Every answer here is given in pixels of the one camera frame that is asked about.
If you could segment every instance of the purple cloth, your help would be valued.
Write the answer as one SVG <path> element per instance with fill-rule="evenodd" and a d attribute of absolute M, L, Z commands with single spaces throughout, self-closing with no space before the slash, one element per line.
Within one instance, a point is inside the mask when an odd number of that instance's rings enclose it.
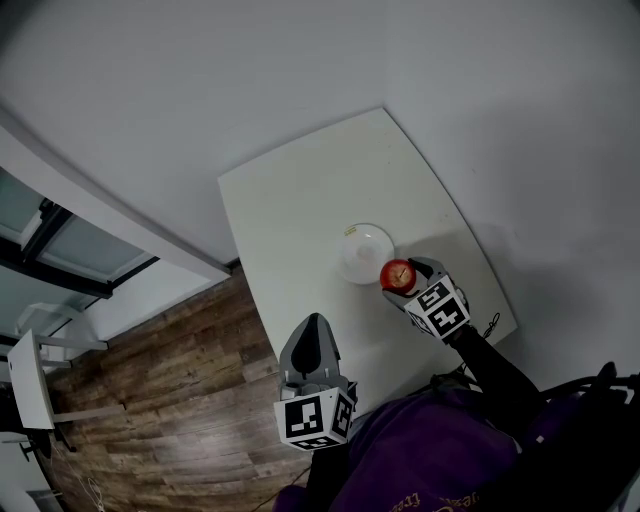
<path fill-rule="evenodd" d="M 349 478 L 331 512 L 433 512 L 468 510 L 482 498 L 478 490 L 514 463 L 518 445 L 493 428 L 478 411 L 478 394 L 466 389 L 427 393 L 380 407 L 349 449 Z M 548 438 L 575 400 L 552 404 L 526 436 Z M 561 416 L 560 421 L 547 416 Z M 289 486 L 275 512 L 303 512 L 302 488 Z"/>

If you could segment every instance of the white wall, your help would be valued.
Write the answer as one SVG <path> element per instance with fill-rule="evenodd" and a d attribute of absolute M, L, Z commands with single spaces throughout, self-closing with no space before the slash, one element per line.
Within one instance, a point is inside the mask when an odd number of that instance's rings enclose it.
<path fill-rule="evenodd" d="M 380 105 L 383 0 L 43 2 L 0 101 L 129 207 L 237 256 L 217 177 Z"/>
<path fill-rule="evenodd" d="M 100 300 L 84 312 L 93 336 L 87 338 L 85 325 L 70 322 L 55 337 L 110 340 L 222 281 L 211 281 L 160 260 L 116 288 L 109 300 Z M 72 360 L 85 352 L 50 346 L 46 351 L 50 361 Z"/>
<path fill-rule="evenodd" d="M 210 279 L 227 275 L 219 262 L 96 185 L 2 105 L 0 166 L 40 195 L 149 254 Z"/>
<path fill-rule="evenodd" d="M 626 0 L 394 2 L 387 105 L 475 232 L 543 387 L 640 371 L 640 15 Z"/>

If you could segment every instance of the black cable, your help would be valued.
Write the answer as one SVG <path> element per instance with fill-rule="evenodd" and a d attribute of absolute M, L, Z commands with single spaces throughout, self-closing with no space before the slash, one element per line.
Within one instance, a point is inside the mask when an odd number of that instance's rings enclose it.
<path fill-rule="evenodd" d="M 489 322 L 489 327 L 487 327 L 487 330 L 484 331 L 484 334 L 482 335 L 482 337 L 486 340 L 489 336 L 491 336 L 491 333 L 493 332 L 493 330 L 496 328 L 496 325 L 498 325 L 498 320 L 500 320 L 500 313 L 496 313 L 495 315 L 493 315 L 493 319 L 491 320 L 491 322 Z"/>
<path fill-rule="evenodd" d="M 302 478 L 302 475 L 304 475 L 307 471 L 309 471 L 311 469 L 311 466 L 309 466 L 307 469 L 305 469 L 302 473 L 300 473 L 297 477 L 294 478 L 293 482 L 291 482 L 289 485 L 293 485 L 295 484 L 298 480 L 300 480 Z M 269 499 L 263 501 L 262 503 L 260 503 L 260 505 L 258 505 L 256 508 L 252 509 L 251 512 L 256 512 L 256 510 L 259 510 L 260 507 L 263 507 L 264 505 L 266 505 L 267 503 L 269 503 L 273 498 L 275 498 L 278 494 L 280 494 L 280 491 L 282 491 L 282 489 L 280 489 L 279 491 L 277 491 L 273 496 L 271 496 Z"/>

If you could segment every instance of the window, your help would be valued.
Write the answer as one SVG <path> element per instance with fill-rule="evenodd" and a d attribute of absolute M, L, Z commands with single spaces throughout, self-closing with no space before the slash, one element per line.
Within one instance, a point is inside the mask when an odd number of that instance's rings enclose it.
<path fill-rule="evenodd" d="M 34 302 L 82 310 L 108 299 L 157 260 L 0 168 L 0 332 L 13 332 L 20 313 Z M 41 331 L 51 320 L 34 315 L 30 325 Z"/>

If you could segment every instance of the person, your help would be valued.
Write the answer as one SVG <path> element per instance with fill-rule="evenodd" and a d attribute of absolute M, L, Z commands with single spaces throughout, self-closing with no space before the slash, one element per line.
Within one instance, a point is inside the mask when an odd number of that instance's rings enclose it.
<path fill-rule="evenodd" d="M 285 487 L 273 510 L 604 511 L 623 503 L 640 470 L 640 407 L 611 389 L 621 382 L 612 363 L 541 393 L 472 326 L 445 341 L 473 379 L 436 376 L 428 390 L 359 418 L 349 443 L 314 452 L 307 487 Z"/>

